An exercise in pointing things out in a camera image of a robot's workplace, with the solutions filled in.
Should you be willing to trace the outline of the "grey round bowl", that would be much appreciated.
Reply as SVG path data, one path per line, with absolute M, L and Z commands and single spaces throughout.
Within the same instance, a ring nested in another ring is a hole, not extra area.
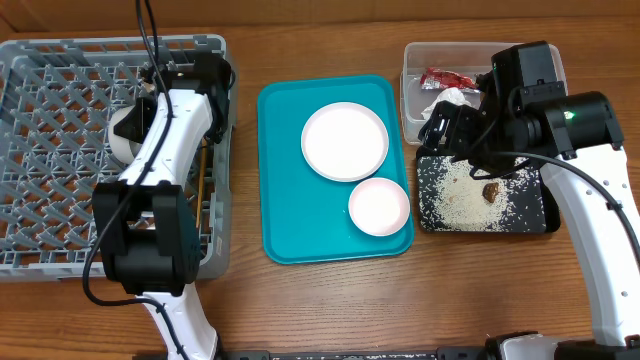
M 111 151 L 118 161 L 126 165 L 129 165 L 134 161 L 135 156 L 141 148 L 141 144 L 117 135 L 115 133 L 115 126 L 123 121 L 125 116 L 129 115 L 132 110 L 133 106 L 119 109 L 111 116 L 108 122 L 107 139 Z

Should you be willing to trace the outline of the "white tissue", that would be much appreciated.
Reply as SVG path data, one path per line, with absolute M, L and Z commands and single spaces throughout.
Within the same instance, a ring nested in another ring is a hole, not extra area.
M 440 92 L 436 99 L 428 106 L 426 107 L 422 112 L 421 115 L 423 117 L 424 120 L 429 120 L 431 117 L 431 114 L 433 113 L 433 110 L 435 109 L 435 107 L 440 103 L 440 102 L 450 102 L 454 105 L 467 105 L 470 106 L 471 103 L 466 99 L 464 93 L 458 89 L 458 88 L 446 88 L 444 89 L 442 92 Z

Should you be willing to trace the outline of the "red candy wrapper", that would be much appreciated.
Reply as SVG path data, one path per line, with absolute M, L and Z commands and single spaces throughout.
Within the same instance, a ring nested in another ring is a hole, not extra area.
M 477 85 L 470 77 L 432 67 L 428 68 L 421 76 L 420 87 L 423 90 L 457 88 L 463 92 L 477 91 Z

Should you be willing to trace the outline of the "brown food piece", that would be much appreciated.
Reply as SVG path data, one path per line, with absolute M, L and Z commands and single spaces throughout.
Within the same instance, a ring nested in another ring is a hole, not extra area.
M 489 203 L 494 203 L 496 201 L 497 195 L 499 194 L 499 183 L 491 182 L 484 186 L 482 195 L 484 199 Z

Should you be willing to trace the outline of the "pink bowl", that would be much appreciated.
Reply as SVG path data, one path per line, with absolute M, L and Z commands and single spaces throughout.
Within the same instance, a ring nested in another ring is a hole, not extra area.
M 352 191 L 348 211 L 352 222 L 362 232 L 375 236 L 390 236 L 401 230 L 410 215 L 407 193 L 396 182 L 369 178 Z

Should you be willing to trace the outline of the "white round plate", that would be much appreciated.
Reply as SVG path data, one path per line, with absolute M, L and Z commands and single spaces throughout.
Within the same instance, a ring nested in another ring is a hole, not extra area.
M 322 177 L 355 182 L 375 173 L 390 146 L 381 118 L 353 102 L 336 102 L 314 112 L 301 134 L 301 151 Z

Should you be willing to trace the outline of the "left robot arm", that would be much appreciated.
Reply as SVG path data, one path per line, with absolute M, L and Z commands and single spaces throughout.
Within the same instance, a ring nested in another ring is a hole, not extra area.
M 99 258 L 106 277 L 128 298 L 102 300 L 105 307 L 143 305 L 154 319 L 170 359 L 219 359 L 219 336 L 204 315 L 195 280 L 201 261 L 199 227 L 185 186 L 204 141 L 220 142 L 228 124 L 234 72 L 220 54 L 199 53 L 187 70 L 155 69 L 159 94 L 114 116 L 137 152 L 121 155 L 126 169 L 114 182 L 100 182 L 91 206 L 98 238 L 87 257 Z

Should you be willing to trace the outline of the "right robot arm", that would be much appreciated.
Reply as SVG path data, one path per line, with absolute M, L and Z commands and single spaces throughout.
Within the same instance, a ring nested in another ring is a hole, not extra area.
M 545 41 L 494 54 L 479 109 L 437 105 L 418 138 L 494 177 L 536 167 L 559 207 L 587 282 L 596 344 L 639 345 L 639 212 L 624 135 L 597 91 L 570 95 Z

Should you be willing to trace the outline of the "clear plastic bin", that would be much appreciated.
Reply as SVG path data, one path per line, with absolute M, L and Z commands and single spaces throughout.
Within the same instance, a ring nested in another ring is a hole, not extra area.
M 404 140 L 420 145 L 418 134 L 425 125 L 422 112 L 430 106 L 441 90 L 425 90 L 421 77 L 428 68 L 452 71 L 472 80 L 478 74 L 493 69 L 491 57 L 515 46 L 504 42 L 412 42 L 404 50 L 400 76 L 400 111 Z

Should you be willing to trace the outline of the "grey plastic dish rack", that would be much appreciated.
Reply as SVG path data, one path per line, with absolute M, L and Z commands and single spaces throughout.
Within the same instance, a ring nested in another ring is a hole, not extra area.
M 116 111 L 144 95 L 138 37 L 1 46 L 1 278 L 78 278 L 96 239 L 94 186 L 123 164 L 108 143 Z

